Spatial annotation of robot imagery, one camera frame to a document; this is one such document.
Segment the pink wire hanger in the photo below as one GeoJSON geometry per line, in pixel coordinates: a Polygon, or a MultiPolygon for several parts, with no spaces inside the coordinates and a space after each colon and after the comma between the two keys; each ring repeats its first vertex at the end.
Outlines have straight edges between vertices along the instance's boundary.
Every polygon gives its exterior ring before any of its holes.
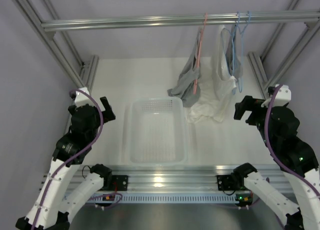
{"type": "MultiPolygon", "coordinates": [[[[197,52],[197,58],[196,58],[196,69],[200,69],[200,58],[201,58],[201,53],[202,53],[202,42],[203,42],[203,35],[205,31],[205,27],[207,24],[207,19],[208,19],[208,13],[206,12],[204,15],[204,21],[203,21],[203,27],[200,28],[200,37],[198,41],[198,52],[197,52]]],[[[193,94],[195,95],[197,93],[197,86],[198,86],[198,77],[195,78],[194,81],[194,87],[193,87],[193,94]]]]}

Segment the white tank top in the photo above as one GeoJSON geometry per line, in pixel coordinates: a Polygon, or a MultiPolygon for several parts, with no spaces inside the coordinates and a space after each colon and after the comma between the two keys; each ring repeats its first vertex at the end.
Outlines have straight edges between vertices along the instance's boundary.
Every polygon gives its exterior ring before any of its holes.
{"type": "Polygon", "coordinates": [[[233,91],[237,88],[236,78],[229,73],[226,59],[229,38],[227,28],[220,25],[216,33],[210,65],[205,65],[201,69],[200,97],[186,111],[188,123],[196,124],[207,120],[222,122],[225,119],[234,95],[233,91]]]}

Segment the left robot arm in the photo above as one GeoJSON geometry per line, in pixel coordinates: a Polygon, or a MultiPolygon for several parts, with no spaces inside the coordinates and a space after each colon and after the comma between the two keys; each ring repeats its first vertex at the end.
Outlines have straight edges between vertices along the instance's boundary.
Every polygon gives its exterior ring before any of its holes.
{"type": "Polygon", "coordinates": [[[117,189],[112,170],[98,163],[90,167],[89,174],[71,194],[65,195],[103,125],[116,119],[105,96],[100,98],[104,110],[88,93],[79,90],[71,97],[71,125],[56,143],[47,178],[32,209],[15,224],[19,230],[68,230],[79,210],[95,199],[97,191],[117,189]]]}

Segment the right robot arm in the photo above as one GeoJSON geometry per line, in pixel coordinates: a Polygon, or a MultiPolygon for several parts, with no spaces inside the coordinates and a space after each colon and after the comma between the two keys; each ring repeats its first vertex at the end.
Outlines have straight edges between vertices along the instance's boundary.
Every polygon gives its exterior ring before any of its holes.
{"type": "Polygon", "coordinates": [[[273,160],[288,179],[296,203],[290,201],[258,172],[244,163],[231,173],[237,189],[256,194],[277,216],[286,230],[320,228],[320,166],[313,149],[297,136],[300,121],[287,106],[263,106],[263,100],[245,96],[235,104],[234,119],[250,111],[246,123],[257,127],[273,160]]]}

